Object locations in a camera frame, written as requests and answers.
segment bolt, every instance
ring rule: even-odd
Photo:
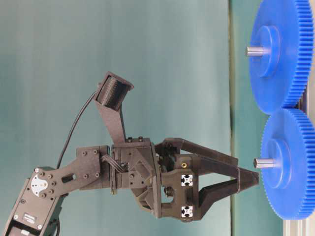
[[[166,187],[164,188],[164,193],[165,195],[169,198],[169,197],[173,197],[173,188],[172,187]]]

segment gear teeth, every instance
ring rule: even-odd
[[[312,68],[314,49],[314,23],[309,0],[295,0],[298,14],[300,43],[298,61],[291,88],[283,103],[283,108],[293,108],[306,88]]]
[[[289,113],[294,117],[295,122],[298,124],[298,127],[300,129],[300,134],[302,135],[303,142],[304,142],[304,148],[306,151],[306,159],[307,159],[307,184],[306,189],[304,192],[304,197],[300,205],[299,212],[296,214],[295,217],[293,217],[290,220],[300,220],[305,219],[309,217],[314,209],[315,209],[315,129],[313,127],[313,124],[302,111],[298,109],[286,109],[289,111]],[[278,215],[278,213],[275,211],[274,206],[269,200],[269,197],[267,195],[267,192],[265,190],[265,194],[267,196],[269,205],[271,206],[272,210],[282,218],[282,216]]]

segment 3d printed part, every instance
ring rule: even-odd
[[[264,129],[260,168],[265,193],[283,220],[300,220],[315,208],[315,130],[297,109],[280,109]]]
[[[263,0],[252,29],[252,92],[260,110],[294,108],[308,81],[314,47],[309,0]]]

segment label sticker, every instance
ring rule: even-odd
[[[37,218],[35,216],[31,216],[30,214],[24,213],[23,219],[30,224],[35,224]]]
[[[26,231],[26,230],[22,230],[21,234],[23,234],[25,236],[29,236],[30,235],[30,233],[28,231]]]

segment green background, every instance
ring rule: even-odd
[[[230,0],[230,78],[232,154],[241,167],[253,170],[253,159],[260,156],[260,139],[267,120],[256,106],[249,78],[245,48],[249,45],[260,0]],[[278,218],[265,197],[262,179],[259,186],[232,197],[234,236],[283,235]]]
[[[25,178],[36,166],[56,165],[107,70],[135,86],[124,102],[128,136],[182,137],[230,153],[227,1],[1,0],[0,32],[1,228]],[[92,104],[63,164],[76,147],[105,144],[112,141]],[[222,180],[210,175],[201,187]],[[229,198],[184,224],[141,212],[128,190],[75,191],[63,204],[61,235],[228,236],[230,216]]]

